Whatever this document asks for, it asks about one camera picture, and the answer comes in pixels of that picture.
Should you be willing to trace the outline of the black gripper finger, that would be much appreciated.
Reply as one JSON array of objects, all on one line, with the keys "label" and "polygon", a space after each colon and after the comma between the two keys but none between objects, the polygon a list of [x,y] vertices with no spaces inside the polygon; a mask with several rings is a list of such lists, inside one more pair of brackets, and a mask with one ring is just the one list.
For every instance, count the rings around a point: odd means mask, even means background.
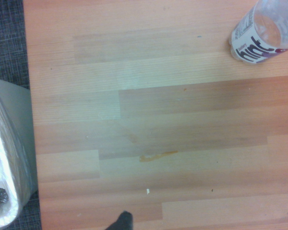
[{"label": "black gripper finger", "polygon": [[106,230],[133,230],[133,215],[128,211],[123,211],[118,219],[113,222]]}]

